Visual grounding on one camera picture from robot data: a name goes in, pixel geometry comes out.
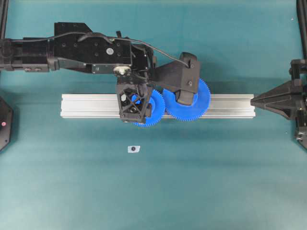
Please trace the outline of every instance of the small black object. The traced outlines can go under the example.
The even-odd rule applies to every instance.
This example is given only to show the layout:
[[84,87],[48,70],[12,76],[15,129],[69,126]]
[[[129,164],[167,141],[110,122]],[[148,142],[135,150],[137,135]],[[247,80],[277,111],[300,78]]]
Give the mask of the small black object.
[[11,140],[12,119],[12,108],[0,97],[0,150]]

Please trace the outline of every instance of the black mount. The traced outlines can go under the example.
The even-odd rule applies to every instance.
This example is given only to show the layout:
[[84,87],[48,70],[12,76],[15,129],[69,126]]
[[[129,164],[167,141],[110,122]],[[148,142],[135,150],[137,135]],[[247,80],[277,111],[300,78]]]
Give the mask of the black mount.
[[297,17],[304,59],[291,61],[291,80],[251,100],[251,105],[295,120],[296,140],[307,149],[307,85],[301,74],[307,74],[307,1],[297,0]]

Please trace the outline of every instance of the gear teeth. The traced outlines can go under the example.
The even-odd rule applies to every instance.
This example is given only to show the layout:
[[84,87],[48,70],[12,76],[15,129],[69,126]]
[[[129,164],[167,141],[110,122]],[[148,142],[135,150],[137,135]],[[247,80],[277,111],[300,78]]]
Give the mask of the gear teeth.
[[152,117],[146,118],[145,124],[135,122],[134,125],[138,127],[150,127],[150,126],[156,125],[159,121],[161,121],[164,115],[164,112],[165,112],[164,98],[157,90],[153,90],[152,96],[149,102],[151,102],[151,100],[154,100],[154,103],[155,103],[154,110],[152,111]]
[[166,101],[166,108],[165,108],[166,112],[172,117],[174,117],[175,119],[180,120],[180,121],[193,121],[193,120],[198,119],[208,110],[210,102],[211,102],[210,89],[202,79],[200,79],[200,83],[199,83],[199,93],[198,93],[197,100],[200,99],[204,101],[203,103],[204,107],[201,109],[199,108],[200,104],[197,104],[198,110],[195,112],[196,114],[191,114],[191,110],[190,110],[190,109],[193,109],[194,105],[191,105],[191,106],[180,105],[179,103],[175,101],[175,98],[172,95],[172,92],[164,89],[163,97]]

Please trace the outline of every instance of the blue gear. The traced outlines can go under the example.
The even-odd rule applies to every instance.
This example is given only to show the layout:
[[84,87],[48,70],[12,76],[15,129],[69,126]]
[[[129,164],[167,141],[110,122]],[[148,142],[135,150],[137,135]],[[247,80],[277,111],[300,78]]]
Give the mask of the blue gear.
[[152,115],[151,115],[151,117],[145,118],[146,119],[145,124],[135,122],[134,124],[136,126],[139,126],[139,127],[153,126],[153,125],[157,124],[161,120],[162,116],[164,115],[165,102],[164,102],[162,95],[157,90],[153,90],[152,96],[149,100],[149,103],[152,104]]
[[198,84],[198,93],[194,95],[190,106],[176,102],[175,94],[166,89],[163,89],[163,97],[167,113],[181,121],[196,120],[208,110],[211,101],[210,90],[202,79]]

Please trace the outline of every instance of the silver metal bar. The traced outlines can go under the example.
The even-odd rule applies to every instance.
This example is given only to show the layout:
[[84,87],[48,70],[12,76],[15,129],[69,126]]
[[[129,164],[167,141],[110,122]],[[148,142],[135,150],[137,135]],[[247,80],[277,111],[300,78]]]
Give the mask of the silver metal bar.
[[[208,111],[201,118],[253,118],[253,94],[211,94]],[[62,94],[61,117],[119,118],[116,94]],[[163,118],[172,118],[165,114]]]

